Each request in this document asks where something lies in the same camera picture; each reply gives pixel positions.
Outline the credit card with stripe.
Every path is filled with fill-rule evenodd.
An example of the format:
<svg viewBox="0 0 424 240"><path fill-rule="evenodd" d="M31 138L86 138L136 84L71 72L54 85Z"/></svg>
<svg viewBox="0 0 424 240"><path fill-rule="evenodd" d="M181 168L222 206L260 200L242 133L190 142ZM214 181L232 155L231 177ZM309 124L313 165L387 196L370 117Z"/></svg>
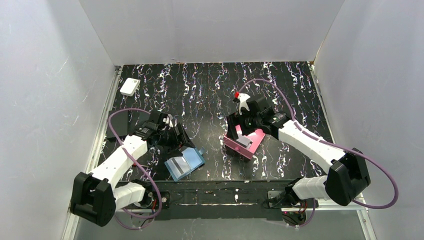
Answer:
<svg viewBox="0 0 424 240"><path fill-rule="evenodd" d="M165 162L165 165L176 178L181 177L191 170L191 166L183 156L172 157Z"/></svg>

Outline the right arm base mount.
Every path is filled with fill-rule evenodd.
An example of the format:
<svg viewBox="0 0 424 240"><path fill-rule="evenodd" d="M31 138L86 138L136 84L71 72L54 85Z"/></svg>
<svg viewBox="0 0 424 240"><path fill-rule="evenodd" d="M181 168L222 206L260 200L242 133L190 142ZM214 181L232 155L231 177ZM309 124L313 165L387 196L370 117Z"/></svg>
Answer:
<svg viewBox="0 0 424 240"><path fill-rule="evenodd" d="M314 198L296 199L291 192L270 190L262 202L265 209L279 209L288 227L299 229L306 226L315 214L319 203Z"/></svg>

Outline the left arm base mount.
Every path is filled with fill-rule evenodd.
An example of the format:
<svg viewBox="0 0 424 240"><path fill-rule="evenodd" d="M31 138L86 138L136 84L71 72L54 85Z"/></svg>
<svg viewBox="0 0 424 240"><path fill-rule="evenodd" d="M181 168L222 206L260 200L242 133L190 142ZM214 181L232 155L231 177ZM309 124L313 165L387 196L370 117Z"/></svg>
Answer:
<svg viewBox="0 0 424 240"><path fill-rule="evenodd" d="M159 203L165 204L167 202L166 197L158 198L156 194L153 194L152 192L147 194L147 197L144 201L141 203L135 203L137 207L140 207L142 210L149 210L149 212L138 212L136 215L145 216L147 215L150 217L151 215L154 215L156 211L159 209ZM148 226L151 224L155 218L137 218L134 216L130 216L131 223L136 226L139 229L144 228L145 226Z"/></svg>

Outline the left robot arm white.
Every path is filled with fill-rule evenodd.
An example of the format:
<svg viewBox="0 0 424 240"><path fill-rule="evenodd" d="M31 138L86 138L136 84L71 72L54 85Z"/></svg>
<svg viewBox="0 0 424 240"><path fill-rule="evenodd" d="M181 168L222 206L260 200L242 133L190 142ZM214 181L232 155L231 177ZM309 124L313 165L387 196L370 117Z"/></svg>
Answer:
<svg viewBox="0 0 424 240"><path fill-rule="evenodd" d="M151 202L151 215L130 215L139 219L154 219L162 210L164 201L157 184L138 159L152 147L165 150L165 165L175 181L204 164L204 149L196 148L181 123L172 124L172 118L160 111L151 111L125 139L116 133L112 119L108 127L119 147L99 166L88 173L80 172L73 180L69 211L97 226L107 225L116 211L127 212L127 207Z"/></svg>

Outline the blue card holder wallet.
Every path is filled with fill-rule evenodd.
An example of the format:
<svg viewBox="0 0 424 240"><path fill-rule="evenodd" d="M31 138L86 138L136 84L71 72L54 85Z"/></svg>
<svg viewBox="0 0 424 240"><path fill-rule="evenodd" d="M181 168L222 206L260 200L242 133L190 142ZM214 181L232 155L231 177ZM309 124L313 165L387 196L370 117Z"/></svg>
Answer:
<svg viewBox="0 0 424 240"><path fill-rule="evenodd" d="M172 179L178 182L205 164L203 154L205 149L193 147L182 147L179 151L169 156L164 163Z"/></svg>

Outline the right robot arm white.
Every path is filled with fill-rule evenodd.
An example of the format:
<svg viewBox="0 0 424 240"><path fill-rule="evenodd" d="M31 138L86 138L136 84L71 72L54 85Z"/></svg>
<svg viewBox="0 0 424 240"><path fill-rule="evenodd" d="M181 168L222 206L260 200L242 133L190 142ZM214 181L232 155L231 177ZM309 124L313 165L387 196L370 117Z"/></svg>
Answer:
<svg viewBox="0 0 424 240"><path fill-rule="evenodd" d="M275 112L263 96L236 92L233 101L239 106L236 112L226 117L227 138L236 141L261 130L300 151L325 172L323 176L293 180L279 197L282 204L323 199L347 206L370 185L364 157L331 146L285 112Z"/></svg>

